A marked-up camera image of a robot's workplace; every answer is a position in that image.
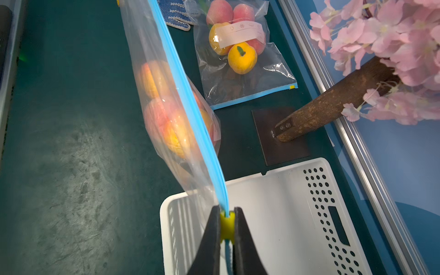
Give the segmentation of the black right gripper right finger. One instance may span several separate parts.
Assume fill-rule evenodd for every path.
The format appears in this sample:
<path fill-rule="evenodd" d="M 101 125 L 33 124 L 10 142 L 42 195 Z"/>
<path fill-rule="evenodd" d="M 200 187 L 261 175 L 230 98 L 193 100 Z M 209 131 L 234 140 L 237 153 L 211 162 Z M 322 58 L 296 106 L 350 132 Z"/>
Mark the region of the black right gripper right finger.
<path fill-rule="evenodd" d="M 235 275 L 267 275 L 254 244 L 243 210 L 234 208 L 233 272 Z"/>

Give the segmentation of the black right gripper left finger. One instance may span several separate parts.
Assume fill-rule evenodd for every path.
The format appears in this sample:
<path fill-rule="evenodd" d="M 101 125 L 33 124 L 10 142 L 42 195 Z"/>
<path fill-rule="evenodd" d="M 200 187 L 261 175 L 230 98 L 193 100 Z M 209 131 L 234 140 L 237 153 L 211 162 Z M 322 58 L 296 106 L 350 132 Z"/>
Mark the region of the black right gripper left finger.
<path fill-rule="evenodd" d="M 196 257 L 187 275 L 219 275 L 221 249 L 221 208 L 212 207 Z"/>

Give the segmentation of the yellow peach red spot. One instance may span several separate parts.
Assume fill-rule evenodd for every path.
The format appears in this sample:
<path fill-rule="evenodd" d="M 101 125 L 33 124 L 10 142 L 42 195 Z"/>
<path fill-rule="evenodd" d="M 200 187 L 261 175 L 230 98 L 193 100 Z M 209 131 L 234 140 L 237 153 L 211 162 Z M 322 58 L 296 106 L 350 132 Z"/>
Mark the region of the yellow peach red spot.
<path fill-rule="evenodd" d="M 190 139 L 193 132 L 186 123 L 186 114 L 181 109 L 165 112 L 158 121 L 160 136 L 164 144 L 182 159 L 186 159 L 186 153 L 192 148 Z"/>

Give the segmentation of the clear zip-top bag blue zipper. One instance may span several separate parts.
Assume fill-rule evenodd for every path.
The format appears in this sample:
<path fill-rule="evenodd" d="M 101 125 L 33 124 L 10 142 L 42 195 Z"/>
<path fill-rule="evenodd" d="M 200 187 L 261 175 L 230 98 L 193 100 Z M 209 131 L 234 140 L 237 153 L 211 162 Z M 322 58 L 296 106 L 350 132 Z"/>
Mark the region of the clear zip-top bag blue zipper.
<path fill-rule="evenodd" d="M 269 1 L 185 1 L 184 7 L 194 21 L 202 87 L 212 109 L 298 87 L 269 41 Z"/>

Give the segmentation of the pink peach large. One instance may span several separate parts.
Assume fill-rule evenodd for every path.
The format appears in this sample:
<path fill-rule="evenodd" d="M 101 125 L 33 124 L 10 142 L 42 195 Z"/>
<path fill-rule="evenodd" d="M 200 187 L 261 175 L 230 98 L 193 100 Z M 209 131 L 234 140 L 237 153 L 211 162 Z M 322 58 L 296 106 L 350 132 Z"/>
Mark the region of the pink peach large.
<path fill-rule="evenodd" d="M 206 23 L 214 25 L 217 23 L 231 23 L 233 20 L 233 8 L 225 0 L 214 0 L 209 7 L 206 16 Z"/>

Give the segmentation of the pink peach basket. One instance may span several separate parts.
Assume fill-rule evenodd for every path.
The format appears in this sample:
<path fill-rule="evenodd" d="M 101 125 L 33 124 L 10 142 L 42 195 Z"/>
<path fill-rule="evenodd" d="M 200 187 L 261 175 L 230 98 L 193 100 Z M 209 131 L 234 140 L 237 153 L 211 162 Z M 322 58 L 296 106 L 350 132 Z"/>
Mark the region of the pink peach basket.
<path fill-rule="evenodd" d="M 154 142 L 161 142 L 164 144 L 158 128 L 158 121 L 162 118 L 162 115 L 164 115 L 165 112 L 179 109 L 179 105 L 169 97 L 166 97 L 165 99 L 156 98 L 147 104 L 143 111 L 144 121 L 147 132 Z"/>

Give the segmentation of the orange-pink cracked peach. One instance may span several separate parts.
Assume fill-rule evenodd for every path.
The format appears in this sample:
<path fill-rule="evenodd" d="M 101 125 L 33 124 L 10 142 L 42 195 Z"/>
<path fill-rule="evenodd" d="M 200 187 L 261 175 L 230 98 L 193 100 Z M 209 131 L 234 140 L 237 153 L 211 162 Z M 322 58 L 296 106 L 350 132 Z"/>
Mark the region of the orange-pink cracked peach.
<path fill-rule="evenodd" d="M 150 99 L 170 96 L 174 90 L 174 86 L 168 83 L 171 79 L 170 67 L 162 60 L 144 63 L 139 72 L 139 80 Z"/>

